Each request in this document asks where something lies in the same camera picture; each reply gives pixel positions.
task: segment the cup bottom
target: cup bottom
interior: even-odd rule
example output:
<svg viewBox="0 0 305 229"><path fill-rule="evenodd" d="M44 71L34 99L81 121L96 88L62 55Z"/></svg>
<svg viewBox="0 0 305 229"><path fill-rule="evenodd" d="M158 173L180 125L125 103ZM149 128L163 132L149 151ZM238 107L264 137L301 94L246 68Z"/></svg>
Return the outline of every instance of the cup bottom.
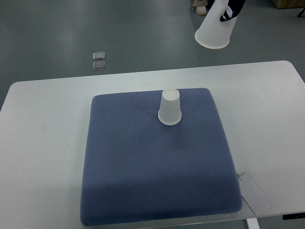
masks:
<svg viewBox="0 0 305 229"><path fill-rule="evenodd" d="M175 121L173 123L167 123L160 118L160 111L158 112L158 118L159 118L160 122L163 123L164 125L176 125L178 122L180 122L181 117L182 117L182 113L180 112L180 117L177 121Z"/></svg>

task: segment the white cone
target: white cone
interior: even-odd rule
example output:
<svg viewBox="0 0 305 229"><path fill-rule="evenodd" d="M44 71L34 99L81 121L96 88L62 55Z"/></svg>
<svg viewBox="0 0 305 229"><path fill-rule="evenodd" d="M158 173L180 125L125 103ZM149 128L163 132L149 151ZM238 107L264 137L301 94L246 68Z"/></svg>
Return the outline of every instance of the white cone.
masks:
<svg viewBox="0 0 305 229"><path fill-rule="evenodd" d="M158 117L164 125L176 125L181 120L180 93L169 88L162 91Z"/></svg>
<svg viewBox="0 0 305 229"><path fill-rule="evenodd" d="M228 45L237 17L220 21L229 0L216 0L195 33L196 41L208 49L222 49Z"/></svg>

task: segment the cardboard box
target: cardboard box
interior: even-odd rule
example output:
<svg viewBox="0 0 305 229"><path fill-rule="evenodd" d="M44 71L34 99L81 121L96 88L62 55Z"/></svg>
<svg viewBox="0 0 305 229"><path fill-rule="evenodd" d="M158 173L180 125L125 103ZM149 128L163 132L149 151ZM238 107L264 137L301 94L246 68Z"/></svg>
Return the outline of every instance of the cardboard box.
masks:
<svg viewBox="0 0 305 229"><path fill-rule="evenodd" d="M272 0L278 9L304 8L305 0Z"/></svg>

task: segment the upside-down cup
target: upside-down cup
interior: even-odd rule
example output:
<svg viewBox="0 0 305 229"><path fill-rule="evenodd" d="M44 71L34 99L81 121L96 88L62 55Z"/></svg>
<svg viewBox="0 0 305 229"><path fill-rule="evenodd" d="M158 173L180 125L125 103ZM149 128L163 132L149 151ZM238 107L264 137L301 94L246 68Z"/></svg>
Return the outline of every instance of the upside-down cup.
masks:
<svg viewBox="0 0 305 229"><path fill-rule="evenodd" d="M182 114L178 90L169 88L162 91L158 117L160 122L164 125L175 125L180 122Z"/></svg>

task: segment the blue cushion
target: blue cushion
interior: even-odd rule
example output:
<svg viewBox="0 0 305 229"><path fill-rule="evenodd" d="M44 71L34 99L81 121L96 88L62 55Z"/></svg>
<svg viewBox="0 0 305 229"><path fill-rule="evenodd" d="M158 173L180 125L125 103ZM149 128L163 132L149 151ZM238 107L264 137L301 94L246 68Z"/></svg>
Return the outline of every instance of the blue cushion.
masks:
<svg viewBox="0 0 305 229"><path fill-rule="evenodd" d="M162 91L93 98L81 192L85 226L239 211L242 198L208 89L180 89L181 121L158 119Z"/></svg>

